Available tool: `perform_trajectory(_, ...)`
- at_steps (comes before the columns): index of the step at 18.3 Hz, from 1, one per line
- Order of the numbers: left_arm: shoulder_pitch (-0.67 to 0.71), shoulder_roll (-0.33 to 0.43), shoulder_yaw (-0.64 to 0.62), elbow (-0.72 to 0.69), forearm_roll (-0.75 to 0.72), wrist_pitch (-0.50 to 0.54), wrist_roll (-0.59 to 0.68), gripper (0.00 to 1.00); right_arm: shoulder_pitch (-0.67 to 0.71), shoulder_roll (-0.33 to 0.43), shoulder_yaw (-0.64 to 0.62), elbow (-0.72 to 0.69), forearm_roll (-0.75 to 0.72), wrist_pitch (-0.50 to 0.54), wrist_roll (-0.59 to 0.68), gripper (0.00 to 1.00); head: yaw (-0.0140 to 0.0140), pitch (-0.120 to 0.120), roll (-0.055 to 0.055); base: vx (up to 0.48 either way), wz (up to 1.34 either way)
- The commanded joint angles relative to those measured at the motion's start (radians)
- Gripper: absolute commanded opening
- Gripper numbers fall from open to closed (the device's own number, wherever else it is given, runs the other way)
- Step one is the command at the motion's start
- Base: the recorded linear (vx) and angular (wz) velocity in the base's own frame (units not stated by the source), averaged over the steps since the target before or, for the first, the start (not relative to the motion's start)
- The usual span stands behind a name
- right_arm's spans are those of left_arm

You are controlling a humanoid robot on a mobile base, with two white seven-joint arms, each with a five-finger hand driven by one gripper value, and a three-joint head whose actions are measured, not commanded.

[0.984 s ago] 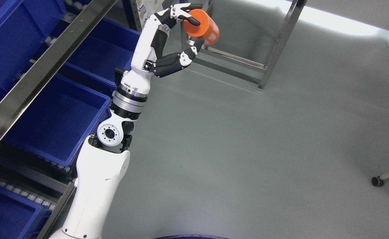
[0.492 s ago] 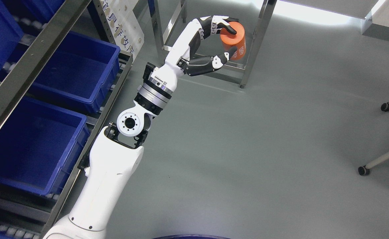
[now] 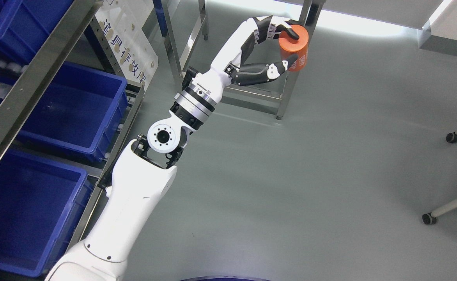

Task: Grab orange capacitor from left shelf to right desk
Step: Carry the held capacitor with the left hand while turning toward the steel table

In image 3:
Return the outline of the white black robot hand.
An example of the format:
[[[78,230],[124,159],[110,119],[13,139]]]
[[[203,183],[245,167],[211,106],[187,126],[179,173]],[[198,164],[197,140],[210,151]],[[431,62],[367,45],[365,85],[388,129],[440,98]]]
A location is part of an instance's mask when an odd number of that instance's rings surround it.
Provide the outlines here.
[[[298,55],[289,55],[277,62],[245,64],[254,48],[268,39],[288,36],[299,40],[295,30],[297,21],[281,16],[258,16],[243,21],[227,39],[211,62],[207,78],[213,80],[219,92],[229,85],[259,85],[277,80],[298,60]]]

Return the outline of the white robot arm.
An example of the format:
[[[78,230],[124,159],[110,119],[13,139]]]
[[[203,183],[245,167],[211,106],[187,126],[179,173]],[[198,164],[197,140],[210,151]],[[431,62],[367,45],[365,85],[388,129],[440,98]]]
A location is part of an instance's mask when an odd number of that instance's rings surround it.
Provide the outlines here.
[[[191,85],[175,96],[179,108],[156,121],[146,139],[134,139],[124,147],[112,170],[108,201],[84,240],[69,249],[47,274],[47,281],[121,281],[128,256],[145,222],[173,184],[177,167],[166,169],[148,160],[153,149],[170,153],[186,146],[196,129],[181,113],[204,123],[232,83],[227,74],[209,70],[196,75]]]

